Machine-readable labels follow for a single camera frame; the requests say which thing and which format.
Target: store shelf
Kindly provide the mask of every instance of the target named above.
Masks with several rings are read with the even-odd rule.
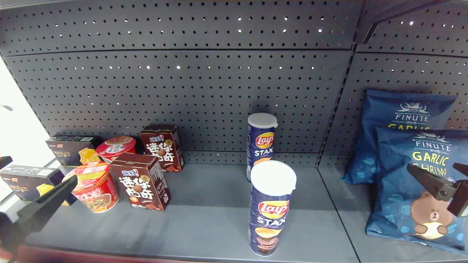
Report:
[[[268,258],[248,245],[250,184],[244,165],[187,164],[180,174],[166,174],[173,199],[164,212],[132,208],[125,198],[103,214],[92,214],[79,202],[61,207],[27,243],[179,260],[358,262],[318,170],[293,169],[298,185],[287,225]]]
[[[350,185],[340,180],[345,166],[320,167],[319,171],[340,214],[360,262],[430,263],[466,262],[468,258],[420,244],[367,236],[365,227],[376,193],[369,185]]]

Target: dark snack box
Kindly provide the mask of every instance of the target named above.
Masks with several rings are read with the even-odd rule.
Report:
[[[163,211],[171,200],[156,156],[123,153],[110,164],[110,173],[133,207]]]
[[[64,175],[59,169],[9,165],[0,171],[1,178],[23,201],[34,201],[62,182]],[[76,201],[71,193],[62,205]]]
[[[164,172],[182,172],[183,157],[175,125],[150,125],[140,132],[146,154],[159,157]]]
[[[96,154],[100,144],[98,136],[54,136],[47,145],[61,165],[79,166],[94,161],[102,161]]]

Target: lay's logo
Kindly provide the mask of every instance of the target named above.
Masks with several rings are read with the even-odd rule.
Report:
[[[270,219],[283,217],[289,210],[289,201],[263,201],[258,204],[258,211]]]
[[[255,144],[261,149],[269,148],[273,144],[273,137],[275,137],[275,134],[272,132],[262,133],[255,139]]]

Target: brown bear cartoon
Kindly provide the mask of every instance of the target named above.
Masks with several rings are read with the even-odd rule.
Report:
[[[411,205],[411,216],[417,223],[416,236],[433,240],[447,234],[447,226],[453,215],[447,210],[449,202],[436,200],[429,192],[424,191],[421,197]]]

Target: product packaging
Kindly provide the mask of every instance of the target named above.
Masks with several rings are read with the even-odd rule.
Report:
[[[436,200],[408,171],[413,164],[451,182],[466,180],[455,162],[468,163],[468,131],[399,131],[377,127],[381,171],[367,223],[371,236],[410,241],[468,256],[465,217]]]
[[[98,136],[56,135],[45,142],[61,165],[78,166],[102,161],[95,151],[101,143]]]
[[[252,168],[251,180],[249,245],[255,254],[270,256],[286,222],[296,174],[288,165],[270,160]]]
[[[110,167],[133,207],[158,211],[166,209],[171,194],[157,156],[123,153]]]
[[[9,165],[0,171],[0,176],[11,190],[23,201],[32,202],[60,184],[64,178],[59,169]],[[62,205],[76,201],[70,194]]]
[[[273,139],[278,126],[276,117],[268,113],[255,113],[249,116],[247,135],[247,180],[250,181],[252,167],[273,155]]]
[[[119,199],[109,169],[109,164],[103,161],[90,162],[73,169],[63,181],[76,175],[78,184],[72,194],[93,213],[103,213],[114,207]]]
[[[111,163],[123,153],[136,153],[135,144],[135,139],[130,136],[119,136],[101,143],[96,152],[104,162]]]
[[[182,172],[182,149],[175,125],[150,125],[140,132],[146,154],[158,156],[164,172]]]
[[[442,130],[457,99],[452,95],[397,93],[368,89],[362,106],[361,128],[354,156],[342,180],[352,184],[374,183],[379,171],[375,127],[397,130]]]

